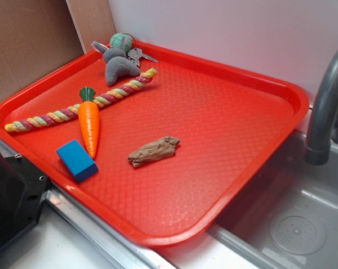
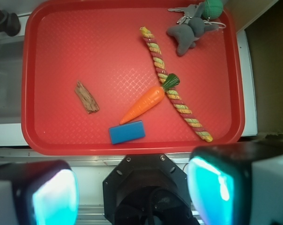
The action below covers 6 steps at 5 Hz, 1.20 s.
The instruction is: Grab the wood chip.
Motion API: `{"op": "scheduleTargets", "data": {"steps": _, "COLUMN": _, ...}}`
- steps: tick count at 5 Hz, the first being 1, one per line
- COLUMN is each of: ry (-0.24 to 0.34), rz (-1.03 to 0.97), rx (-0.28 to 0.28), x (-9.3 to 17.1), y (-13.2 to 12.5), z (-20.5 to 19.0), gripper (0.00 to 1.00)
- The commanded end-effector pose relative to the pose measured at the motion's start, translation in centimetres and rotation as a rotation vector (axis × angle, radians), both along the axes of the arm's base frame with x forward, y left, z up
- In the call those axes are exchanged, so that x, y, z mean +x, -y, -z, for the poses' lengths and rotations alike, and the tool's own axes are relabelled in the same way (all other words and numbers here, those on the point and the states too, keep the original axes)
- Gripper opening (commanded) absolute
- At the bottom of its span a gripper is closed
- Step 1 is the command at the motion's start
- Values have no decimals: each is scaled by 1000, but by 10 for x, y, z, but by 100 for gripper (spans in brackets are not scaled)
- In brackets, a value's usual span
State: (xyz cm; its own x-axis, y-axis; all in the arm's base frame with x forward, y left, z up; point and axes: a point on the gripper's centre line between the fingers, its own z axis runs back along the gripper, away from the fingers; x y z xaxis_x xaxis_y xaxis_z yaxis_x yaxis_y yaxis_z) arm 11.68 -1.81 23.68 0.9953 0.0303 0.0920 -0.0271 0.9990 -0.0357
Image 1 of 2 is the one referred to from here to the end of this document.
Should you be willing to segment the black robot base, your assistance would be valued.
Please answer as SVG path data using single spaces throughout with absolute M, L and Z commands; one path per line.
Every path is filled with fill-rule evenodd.
M 0 152 L 0 253 L 38 223 L 48 176 L 22 155 Z

